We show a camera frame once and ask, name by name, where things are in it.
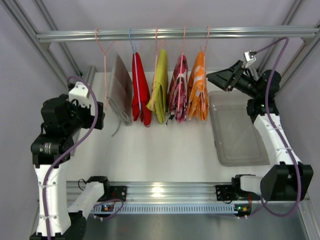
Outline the pink hanger with orange trousers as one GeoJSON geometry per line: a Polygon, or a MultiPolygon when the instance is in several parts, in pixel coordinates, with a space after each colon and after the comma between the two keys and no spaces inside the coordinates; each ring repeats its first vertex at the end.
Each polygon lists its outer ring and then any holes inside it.
{"type": "Polygon", "coordinates": [[[204,45],[204,49],[202,49],[202,46],[200,47],[201,52],[203,53],[203,75],[202,75],[202,83],[203,83],[203,89],[199,94],[199,99],[200,99],[200,105],[201,105],[201,114],[200,114],[200,119],[202,121],[205,121],[205,113],[207,111],[207,95],[206,95],[206,87],[207,87],[207,78],[206,78],[206,51],[207,51],[207,46],[208,46],[208,41],[209,41],[209,36],[210,36],[210,26],[207,26],[207,35],[206,35],[206,42],[204,45]]]}

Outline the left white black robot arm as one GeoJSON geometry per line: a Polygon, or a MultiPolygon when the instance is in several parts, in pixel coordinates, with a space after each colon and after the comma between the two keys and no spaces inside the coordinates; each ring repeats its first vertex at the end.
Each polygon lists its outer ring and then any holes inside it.
{"type": "Polygon", "coordinates": [[[94,98],[93,104],[94,115],[90,105],[65,94],[43,103],[41,132],[30,148],[39,189],[39,221],[32,240],[83,239],[91,210],[110,193],[106,176],[91,176],[76,201],[67,205],[71,152],[93,129],[104,126],[103,103],[94,98]]]}

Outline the orange white trousers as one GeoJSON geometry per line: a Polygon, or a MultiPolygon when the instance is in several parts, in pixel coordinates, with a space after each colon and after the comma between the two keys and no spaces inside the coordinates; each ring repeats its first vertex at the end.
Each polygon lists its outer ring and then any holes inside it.
{"type": "MultiPolygon", "coordinates": [[[[189,80],[187,85],[187,117],[191,119],[195,117],[201,120],[202,107],[200,104],[200,92],[203,90],[203,53],[200,51],[195,59],[189,80]]],[[[209,111],[209,99],[208,99],[208,89],[206,87],[205,94],[206,98],[206,113],[205,118],[207,120],[209,111]]]]}

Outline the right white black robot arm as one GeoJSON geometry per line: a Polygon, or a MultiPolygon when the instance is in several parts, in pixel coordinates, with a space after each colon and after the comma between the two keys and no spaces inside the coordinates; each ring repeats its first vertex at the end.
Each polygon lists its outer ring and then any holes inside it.
{"type": "Polygon", "coordinates": [[[247,115],[262,139],[269,162],[273,164],[262,177],[237,175],[239,189],[261,196],[265,201],[302,201],[314,171],[311,165],[300,161],[282,129],[275,102],[281,75],[271,69],[255,80],[245,74],[244,63],[238,60],[231,67],[209,73],[206,77],[225,92],[237,89],[249,96],[247,115]]]}

